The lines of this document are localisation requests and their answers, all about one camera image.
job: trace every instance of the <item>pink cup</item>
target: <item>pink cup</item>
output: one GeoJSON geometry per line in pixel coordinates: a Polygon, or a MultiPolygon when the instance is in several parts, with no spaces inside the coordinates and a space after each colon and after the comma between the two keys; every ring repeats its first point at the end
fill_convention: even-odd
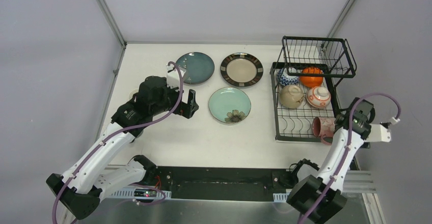
{"type": "Polygon", "coordinates": [[[315,117],[312,123],[312,132],[315,137],[321,138],[323,144],[331,145],[335,132],[335,118],[315,117]]]}

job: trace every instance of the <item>plate rim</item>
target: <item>plate rim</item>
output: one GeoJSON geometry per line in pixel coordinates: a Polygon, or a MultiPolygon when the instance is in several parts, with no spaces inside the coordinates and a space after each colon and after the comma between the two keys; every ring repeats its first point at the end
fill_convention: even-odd
{"type": "MultiPolygon", "coordinates": [[[[179,61],[183,56],[185,56],[185,55],[187,55],[187,54],[189,54],[189,53],[193,53],[193,52],[187,52],[187,53],[183,54],[182,56],[180,56],[180,57],[176,60],[175,63],[177,64],[177,61],[179,61]]],[[[214,60],[213,60],[209,55],[207,55],[207,54],[205,54],[205,53],[203,53],[203,52],[196,52],[196,53],[201,53],[201,54],[203,54],[203,55],[205,55],[205,56],[207,56],[207,57],[210,58],[211,62],[213,63],[213,72],[211,73],[211,75],[210,75],[207,79],[205,79],[204,81],[202,81],[202,82],[200,82],[200,83],[189,83],[189,82],[186,81],[186,79],[184,79],[183,83],[186,83],[186,84],[188,84],[188,85],[199,85],[199,84],[202,84],[202,83],[208,81],[208,80],[213,76],[213,74],[214,74],[214,70],[215,70],[215,68],[216,68],[216,65],[214,65],[214,60]]]]}
{"type": "Polygon", "coordinates": [[[244,93],[244,94],[246,95],[246,97],[249,99],[249,104],[251,105],[251,106],[250,106],[251,108],[249,109],[248,114],[245,116],[245,118],[244,118],[243,120],[241,120],[241,121],[239,121],[239,122],[235,122],[235,123],[228,123],[228,122],[226,122],[226,121],[221,121],[221,120],[219,120],[219,119],[218,119],[216,116],[214,116],[214,114],[211,112],[211,108],[210,108],[210,100],[211,100],[211,98],[213,97],[213,95],[214,95],[217,91],[222,90],[222,89],[226,89],[226,88],[233,88],[233,87],[223,87],[223,88],[219,88],[219,89],[217,89],[216,91],[214,91],[214,92],[211,94],[210,98],[208,99],[208,103],[207,103],[207,105],[208,105],[208,110],[210,111],[211,116],[213,116],[213,118],[215,118],[217,121],[220,121],[220,122],[222,122],[222,123],[224,123],[224,124],[227,124],[227,125],[234,125],[234,124],[238,124],[238,123],[244,121],[244,120],[249,116],[249,114],[251,113],[251,110],[252,110],[252,101],[251,101],[251,98],[250,98],[250,97],[249,97],[249,96],[248,96],[244,91],[242,91],[242,90],[240,90],[240,89],[238,89],[238,88],[233,88],[233,89],[239,90],[240,92],[244,93]]]}
{"type": "Polygon", "coordinates": [[[256,83],[258,83],[261,80],[262,76],[264,75],[264,68],[263,68],[260,60],[257,59],[252,54],[249,54],[249,53],[246,53],[246,52],[235,52],[235,53],[232,53],[232,54],[228,55],[226,58],[224,58],[222,60],[220,71],[221,71],[222,78],[226,82],[228,82],[231,85],[233,85],[235,87],[238,87],[238,88],[246,88],[246,87],[253,86],[256,83]],[[255,68],[257,69],[257,73],[256,73],[255,77],[252,80],[247,81],[247,82],[238,82],[238,81],[234,81],[231,77],[229,77],[229,75],[227,73],[228,64],[231,61],[238,60],[238,59],[248,60],[248,61],[250,61],[255,66],[255,68]]]}

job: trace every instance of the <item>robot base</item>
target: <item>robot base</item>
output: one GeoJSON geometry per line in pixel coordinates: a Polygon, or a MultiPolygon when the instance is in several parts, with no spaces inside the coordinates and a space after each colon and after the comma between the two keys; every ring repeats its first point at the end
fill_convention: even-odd
{"type": "MultiPolygon", "coordinates": [[[[325,187],[326,185],[322,183],[321,178],[310,175],[295,185],[288,196],[287,203],[300,213],[305,214],[325,187]]],[[[308,218],[314,223],[325,223],[345,206],[346,200],[339,190],[329,189],[326,197],[322,199],[308,218]]]]}

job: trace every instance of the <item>beige bowl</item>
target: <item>beige bowl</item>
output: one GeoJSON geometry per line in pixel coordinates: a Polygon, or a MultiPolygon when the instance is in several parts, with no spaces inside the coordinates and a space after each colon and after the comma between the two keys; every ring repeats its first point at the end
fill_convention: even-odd
{"type": "Polygon", "coordinates": [[[296,85],[285,86],[279,93],[279,101],[287,108],[299,107],[303,98],[303,90],[296,85]]]}

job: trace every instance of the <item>teal plate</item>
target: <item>teal plate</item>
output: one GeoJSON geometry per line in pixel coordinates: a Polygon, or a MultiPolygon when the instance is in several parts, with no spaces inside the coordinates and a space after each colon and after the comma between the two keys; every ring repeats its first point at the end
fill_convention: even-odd
{"type": "Polygon", "coordinates": [[[251,111],[251,101],[237,88],[221,88],[213,93],[208,101],[211,114],[227,124],[244,120],[251,111]]]}
{"type": "Polygon", "coordinates": [[[187,71],[184,83],[197,85],[210,79],[214,72],[213,60],[201,52],[190,52],[181,56],[176,64],[187,71]]]}

